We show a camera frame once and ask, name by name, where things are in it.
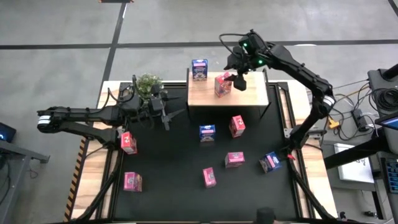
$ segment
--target black mat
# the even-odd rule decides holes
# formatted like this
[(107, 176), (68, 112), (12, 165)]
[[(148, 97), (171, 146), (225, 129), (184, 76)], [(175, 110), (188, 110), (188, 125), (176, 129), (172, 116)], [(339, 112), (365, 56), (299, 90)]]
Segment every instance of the black mat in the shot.
[[(186, 89), (170, 94), (186, 95)], [(269, 96), (276, 102), (275, 93)], [(185, 107), (185, 98), (168, 102), (168, 110)], [(135, 124), (138, 154), (123, 156), (124, 172), (138, 172), (143, 192), (123, 190), (123, 178), (115, 209), (115, 220), (131, 221), (250, 221), (256, 209), (272, 207), (279, 220), (292, 220), (295, 212), (292, 182), (287, 164), (265, 174), (259, 158), (282, 145), (282, 125), (277, 103), (270, 105), (259, 123), (258, 108), (222, 108), (195, 112), (190, 122), (184, 112), (174, 118), (170, 131), (161, 125), (143, 129)], [(242, 114), (244, 134), (231, 137), (228, 124), (232, 115)], [(199, 124), (216, 125), (216, 141), (200, 144)], [(243, 151), (246, 162), (238, 168), (224, 168), (227, 152)], [(202, 169), (213, 167), (216, 187), (206, 189)]]

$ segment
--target concrete floor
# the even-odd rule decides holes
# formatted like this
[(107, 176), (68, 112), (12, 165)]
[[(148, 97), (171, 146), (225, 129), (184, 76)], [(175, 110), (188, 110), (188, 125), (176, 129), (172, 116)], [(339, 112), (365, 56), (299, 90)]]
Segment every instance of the concrete floor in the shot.
[[(110, 44), (120, 7), (95, 0), (0, 0), (0, 45)], [(218, 41), (221, 33), (252, 28), (269, 41), (398, 39), (395, 27), (398, 17), (387, 0), (137, 0), (127, 5), (119, 43)], [(352, 82), (363, 80), (368, 70), (398, 62), (398, 45), (288, 49), (333, 86), (346, 84), (347, 77)], [(108, 53), (108, 49), (0, 50), (0, 121), (17, 129), (16, 144), (51, 155), (47, 165), (32, 163), (39, 177), (30, 180), (27, 173), (13, 223), (62, 220), (80, 137), (41, 134), (35, 111), (55, 105), (94, 107)], [(191, 59), (207, 58), (211, 70), (221, 70), (227, 56), (221, 47), (117, 49), (109, 79), (129, 80), (132, 74), (150, 72), (164, 80), (183, 80)], [(291, 79), (274, 70), (269, 74), (273, 80)], [(335, 93), (349, 93), (361, 85)], [(367, 102), (361, 109), (373, 113)], [(349, 124), (345, 128), (354, 130)], [(335, 136), (328, 133), (325, 139)], [(363, 197), (360, 191), (333, 189), (333, 195), (337, 210), (348, 218), (383, 222), (362, 215), (374, 210), (368, 192)]]

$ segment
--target green plant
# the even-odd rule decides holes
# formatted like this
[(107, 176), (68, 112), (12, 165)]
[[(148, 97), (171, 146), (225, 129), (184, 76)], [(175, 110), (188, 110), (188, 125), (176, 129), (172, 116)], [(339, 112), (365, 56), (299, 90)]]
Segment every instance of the green plant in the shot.
[(150, 88), (154, 84), (160, 84), (161, 86), (163, 86), (162, 79), (157, 77), (156, 75), (152, 75), (149, 73), (145, 73), (138, 78), (137, 91), (139, 96), (144, 100), (144, 102), (147, 102), (147, 99), (150, 98)]

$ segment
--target wooden table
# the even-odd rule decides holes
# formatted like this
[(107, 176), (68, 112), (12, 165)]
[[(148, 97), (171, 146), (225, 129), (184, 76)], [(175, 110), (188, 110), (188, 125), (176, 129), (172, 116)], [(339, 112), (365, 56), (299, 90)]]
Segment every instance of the wooden table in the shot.
[(219, 98), (215, 94), (215, 78), (225, 72), (208, 72), (207, 81), (193, 81), (188, 74), (188, 106), (267, 106), (269, 104), (264, 74), (249, 72), (244, 76), (246, 90), (232, 87), (231, 93)]
[[(112, 94), (117, 96), (119, 91), (119, 84), (121, 82), (122, 81), (106, 81), (103, 83), (98, 103), (99, 108), (101, 108), (104, 104), (104, 101), (107, 96), (107, 88), (109, 87), (112, 91)], [(270, 82), (288, 83), (295, 122), (296, 124), (302, 123), (310, 113), (310, 104), (308, 101), (305, 87), (295, 80), (277, 80), (277, 81), (270, 80)], [(211, 87), (211, 90), (212, 94), (214, 94), (214, 85)], [(286, 96), (284, 95), (283, 91), (281, 91), (280, 93), (282, 97), (282, 105), (284, 107), (284, 111), (286, 111), (285, 120), (287, 121), (287, 124), (290, 125), (287, 103), (285, 100)], [(268, 104), (267, 101), (264, 101), (264, 99), (259, 100), (259, 98), (257, 98), (254, 102), (258, 103), (259, 101), (262, 101), (264, 103), (266, 102)], [(114, 105), (114, 104), (115, 101), (113, 101), (110, 98), (108, 105)], [(94, 127), (101, 129), (107, 128), (107, 126), (104, 125), (103, 123), (95, 123)], [(319, 143), (316, 140), (308, 140), (307, 143), (319, 146)], [(67, 200), (67, 209), (65, 211), (64, 221), (67, 221), (70, 218), (79, 217), (85, 211), (87, 206), (92, 202), (92, 200), (95, 198), (96, 194), (99, 192), (101, 187), (107, 150), (102, 149), (92, 154), (87, 159), (84, 159), (83, 155), (86, 153), (84, 152), (86, 144), (87, 144), (87, 153), (92, 152), (95, 149), (101, 147), (98, 141), (88, 142), (86, 141), (86, 139), (84, 138), (82, 139), (82, 142), (80, 143), (78, 158), (76, 160), (76, 167), (75, 167), (76, 169), (72, 177), (72, 184), (70, 187), (70, 193)], [(319, 202), (325, 207), (325, 209), (331, 215), (337, 217), (335, 202), (333, 200), (333, 195), (331, 192), (328, 176), (326, 173), (325, 164), (323, 163), (322, 152), (319, 151), (318, 149), (309, 146), (304, 146), (302, 149), (302, 153), (303, 153), (303, 159), (311, 191), (315, 194), (315, 196), (317, 197)], [(116, 159), (116, 151), (113, 152), (111, 159), (113, 161), (111, 163), (111, 169), (112, 169)], [(111, 194), (111, 188), (107, 192), (104, 199), (104, 206), (102, 212), (103, 218), (107, 217), (108, 214), (110, 194)], [(299, 190), (299, 195), (300, 195), (300, 202), (302, 205), (304, 217), (308, 217), (307, 201), (301, 189)]]

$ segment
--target product box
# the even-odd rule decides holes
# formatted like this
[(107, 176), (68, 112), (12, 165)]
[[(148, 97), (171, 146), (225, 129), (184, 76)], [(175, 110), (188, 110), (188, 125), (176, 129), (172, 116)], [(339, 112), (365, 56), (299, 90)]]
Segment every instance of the product box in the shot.
[(224, 75), (219, 75), (214, 81), (214, 91), (218, 97), (223, 97), (231, 92), (232, 81), (225, 81), (224, 79), (229, 77), (229, 72), (224, 73)]
[(142, 192), (142, 177), (136, 172), (124, 173), (124, 190)]
[(207, 80), (207, 59), (192, 60), (192, 75), (193, 81)]
[(203, 178), (205, 179), (206, 188), (214, 187), (217, 184), (212, 167), (203, 170)]
[(136, 154), (138, 152), (137, 141), (129, 131), (123, 133), (120, 140), (120, 145), (124, 152), (126, 152), (127, 154)]
[(201, 142), (214, 141), (215, 136), (216, 126), (214, 124), (199, 126), (199, 138)]
[(229, 123), (229, 130), (231, 131), (233, 138), (241, 136), (245, 128), (241, 115), (232, 117), (231, 122)]
[(264, 169), (265, 173), (271, 172), (278, 168), (282, 167), (279, 158), (274, 152), (270, 152), (266, 154), (263, 158), (260, 159), (260, 164)]
[(229, 152), (225, 157), (225, 167), (238, 167), (244, 162), (243, 152)]

